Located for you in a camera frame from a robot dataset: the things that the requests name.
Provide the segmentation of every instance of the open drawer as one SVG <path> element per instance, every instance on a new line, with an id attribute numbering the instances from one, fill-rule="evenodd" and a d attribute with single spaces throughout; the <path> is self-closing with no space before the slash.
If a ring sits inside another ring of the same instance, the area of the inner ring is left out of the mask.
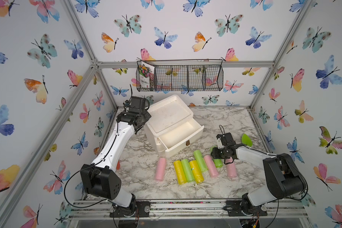
<path id="1" fill-rule="evenodd" d="M 163 134 L 158 138 L 158 141 L 162 144 L 162 147 L 164 147 L 165 150 L 160 151 L 159 156 L 169 158 L 180 150 L 186 148 L 201 136 L 203 129 L 204 126 L 201 126 L 194 119 L 190 119 L 172 131 Z"/>

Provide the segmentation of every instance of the black cable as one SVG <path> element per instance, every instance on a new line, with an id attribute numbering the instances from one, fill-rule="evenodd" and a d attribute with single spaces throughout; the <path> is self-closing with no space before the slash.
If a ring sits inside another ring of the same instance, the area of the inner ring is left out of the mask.
<path id="1" fill-rule="evenodd" d="M 113 141 L 112 145 L 110 146 L 110 149 L 108 150 L 108 152 L 106 153 L 106 155 L 103 157 L 103 159 L 102 159 L 100 162 L 94 164 L 93 166 L 89 166 L 89 167 L 86 167 L 86 168 L 84 168 L 84 169 L 81 169 L 81 170 L 75 172 L 75 173 L 67 180 L 66 184 L 64 185 L 63 195 L 64 195 L 64 199 L 67 201 L 68 204 L 70 204 L 71 206 L 76 207 L 76 208 L 87 208 L 87 207 L 94 206 L 94 205 L 96 205 L 96 204 L 98 204 L 98 203 L 100 203 L 100 202 L 102 202 L 102 201 L 104 201 L 104 200 L 107 200 L 107 199 L 102 199 L 102 200 L 100 200 L 99 202 L 96 202 L 96 203 L 91 204 L 91 205 L 86 206 L 86 207 L 78 207 L 78 206 L 75 206 L 75 205 L 71 204 L 71 203 L 68 201 L 67 197 L 66 197 L 66 186 L 67 186 L 68 182 L 71 180 L 71 178 L 73 178 L 73 176 L 76 175 L 78 172 L 81 172 L 81 171 L 83 171 L 83 170 L 85 170 L 85 169 L 89 169 L 89 168 L 92 168 L 92 167 L 97 166 L 98 164 L 100 164 L 100 163 L 104 160 L 104 158 L 106 158 L 106 156 L 109 154 L 110 150 L 112 149 L 112 147 L 113 147 L 113 145 L 114 145 L 114 142 L 115 142 L 115 139 L 116 139 L 116 138 L 117 138 L 117 135 L 115 135 L 114 141 Z"/>
<path id="2" fill-rule="evenodd" d="M 278 209 L 276 210 L 276 214 L 275 214 L 275 217 L 274 217 L 274 219 L 270 222 L 270 224 L 269 225 L 267 225 L 267 227 L 269 227 L 271 224 L 272 224 L 272 222 L 275 220 L 275 218 L 276 218 L 276 215 L 278 215 L 278 211 L 279 211 L 279 200 L 278 200 Z"/>

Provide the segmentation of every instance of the wire basket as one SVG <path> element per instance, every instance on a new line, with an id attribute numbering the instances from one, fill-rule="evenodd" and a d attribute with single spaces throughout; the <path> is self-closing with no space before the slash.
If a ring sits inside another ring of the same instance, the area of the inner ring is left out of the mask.
<path id="1" fill-rule="evenodd" d="M 223 68 L 219 59 L 144 61 L 155 66 L 150 76 L 150 87 L 140 84 L 139 67 L 136 71 L 138 91 L 220 91 L 223 89 Z"/>

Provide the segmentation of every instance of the white wall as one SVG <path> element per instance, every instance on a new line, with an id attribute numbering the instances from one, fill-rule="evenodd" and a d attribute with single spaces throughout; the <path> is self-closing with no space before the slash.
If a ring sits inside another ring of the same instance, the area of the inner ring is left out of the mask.
<path id="1" fill-rule="evenodd" d="M 324 40 L 323 46 L 315 53 L 311 48 L 303 50 L 307 29 L 312 27 L 316 31 L 317 26 L 322 27 L 320 32 L 331 32 L 331 37 Z M 342 149 L 336 149 L 338 154 L 327 154 L 326 148 L 319 147 L 319 137 L 322 138 L 319 127 L 326 127 L 331 138 L 337 131 L 337 137 L 341 137 L 338 140 L 342 140 L 342 84 L 333 85 L 329 82 L 328 88 L 322 89 L 320 87 L 322 79 L 316 77 L 316 72 L 324 70 L 324 64 L 329 56 L 333 55 L 334 68 L 337 66 L 337 70 L 339 69 L 335 74 L 342 77 L 342 1 L 319 1 L 318 5 L 311 9 L 295 35 L 294 43 L 297 48 L 285 55 L 279 63 L 285 67 L 285 70 L 278 79 L 269 80 L 264 90 L 265 95 L 262 95 L 256 104 L 255 112 L 258 118 L 262 106 L 270 116 L 265 124 L 261 119 L 259 121 L 265 135 L 271 131 L 276 153 L 291 154 L 287 143 L 292 143 L 296 137 L 297 149 L 300 149 L 305 163 L 298 160 L 295 163 L 307 179 L 309 194 L 316 203 L 314 206 L 310 204 L 306 207 L 306 211 L 311 221 L 319 228 L 331 228 L 337 224 L 325 214 L 325 209 L 328 207 L 335 209 L 335 205 L 342 205 Z M 295 76 L 301 68 L 305 70 L 305 74 L 302 79 L 302 89 L 297 92 L 290 88 L 289 74 Z M 281 95 L 276 98 L 276 103 L 269 98 L 272 88 L 275 88 L 276 92 L 281 92 Z M 294 112 L 295 109 L 299 109 L 302 100 L 309 111 L 307 114 L 314 118 L 313 121 L 304 121 L 304 123 L 298 121 L 298 116 Z M 284 113 L 287 113 L 286 119 L 290 126 L 279 130 L 274 115 L 281 106 Z M 320 163 L 327 165 L 327 177 L 334 176 L 341 180 L 340 184 L 328 183 L 333 191 L 328 191 L 326 185 L 314 173 L 313 167 L 318 167 Z"/>

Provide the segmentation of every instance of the pink garbage bag roll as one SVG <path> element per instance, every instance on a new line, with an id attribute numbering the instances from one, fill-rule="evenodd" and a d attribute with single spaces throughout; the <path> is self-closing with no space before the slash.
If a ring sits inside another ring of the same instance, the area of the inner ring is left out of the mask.
<path id="1" fill-rule="evenodd" d="M 166 169 L 166 162 L 167 160 L 165 158 L 158 159 L 156 175 L 155 175 L 156 181 L 163 181 L 163 176 L 165 175 L 165 169 Z"/>
<path id="2" fill-rule="evenodd" d="M 228 158 L 225 160 L 225 163 L 233 162 L 233 158 Z M 229 178 L 237 177 L 237 170 L 236 170 L 236 163 L 233 162 L 232 164 L 226 165 L 227 167 L 227 175 Z"/>
<path id="3" fill-rule="evenodd" d="M 211 156 L 209 154 L 205 155 L 204 160 L 205 160 L 206 166 L 208 167 L 210 177 L 211 178 L 217 177 L 219 175 L 219 173 L 217 171 L 217 168 L 215 167 L 215 164 L 214 164 Z"/>

